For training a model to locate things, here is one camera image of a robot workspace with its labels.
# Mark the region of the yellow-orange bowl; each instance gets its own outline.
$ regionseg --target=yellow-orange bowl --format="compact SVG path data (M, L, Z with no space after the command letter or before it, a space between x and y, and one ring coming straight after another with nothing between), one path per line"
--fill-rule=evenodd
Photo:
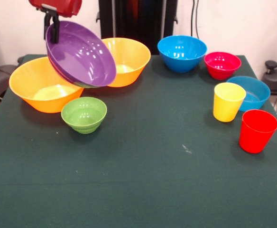
M52 67L48 57L18 67L9 79L13 93L40 112L58 113L69 101L80 97L83 88L73 85Z
M102 40L111 52L117 75L110 87L123 87L134 83L151 58L148 47L128 38L106 38Z

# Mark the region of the pink bowl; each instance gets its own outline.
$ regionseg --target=pink bowl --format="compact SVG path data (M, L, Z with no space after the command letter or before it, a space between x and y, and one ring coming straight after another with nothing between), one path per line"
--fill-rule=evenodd
M229 78L242 64L237 56L226 52L209 53L204 62L211 77L218 80Z

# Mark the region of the plastic bowl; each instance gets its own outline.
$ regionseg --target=plastic bowl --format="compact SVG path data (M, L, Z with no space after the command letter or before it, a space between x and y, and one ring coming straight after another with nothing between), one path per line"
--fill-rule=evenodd
M74 82L72 82L68 77L66 77L66 76L56 67L56 65L53 63L53 60L51 59L51 57L48 56L48 58L49 58L49 60L50 60L51 65L52 65L53 68L57 71L57 73L58 73L64 80L66 80L67 82L74 84ZM89 85L81 85L81 82L80 82L80 81L76 82L75 84L77 84L79 87L84 87L84 88L97 88L96 86L92 86L92 85L91 85L91 86L89 86Z
M88 134L94 132L107 113L106 104L94 97L80 97L70 101L62 110L62 119L75 131Z
M44 113L58 113L69 101L78 98L83 88L63 80L48 57L31 60L18 67L9 79L13 93Z
M151 58L148 47L127 38L102 40L113 55L117 76L110 87L123 87L134 83Z
M240 107L240 111L260 109L270 97L269 87L256 78L237 76L228 79L227 82L238 84L246 91L246 97Z
M46 33L46 47L60 74L81 87L101 87L113 82L115 62L101 39L77 23L61 21L59 42L52 44L52 26Z
M189 36L169 36L159 41L157 48L166 66L178 73L195 68L207 51L201 40Z
M242 64L239 57L226 52L209 53L204 61L211 77L218 80L229 78Z

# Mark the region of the light blue bowl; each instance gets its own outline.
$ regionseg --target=light blue bowl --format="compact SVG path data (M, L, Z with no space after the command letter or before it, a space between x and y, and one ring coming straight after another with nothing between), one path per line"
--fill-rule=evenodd
M204 57L207 46L189 36L169 36L159 41L157 48L166 66L178 73L195 68Z
M248 76L237 76L227 80L242 86L246 91L246 97L240 107L240 111L260 109L270 97L269 87L262 81Z

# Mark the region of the black cable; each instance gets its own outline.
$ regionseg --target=black cable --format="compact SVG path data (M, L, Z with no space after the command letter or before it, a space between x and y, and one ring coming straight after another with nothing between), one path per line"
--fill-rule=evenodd
M195 0L192 1L192 11L191 11L191 36L193 35L193 22L194 22L194 5L195 5Z
M197 8L199 7L199 0L196 2L196 8L195 8L195 31L196 31L196 36L199 39L199 33L197 32Z

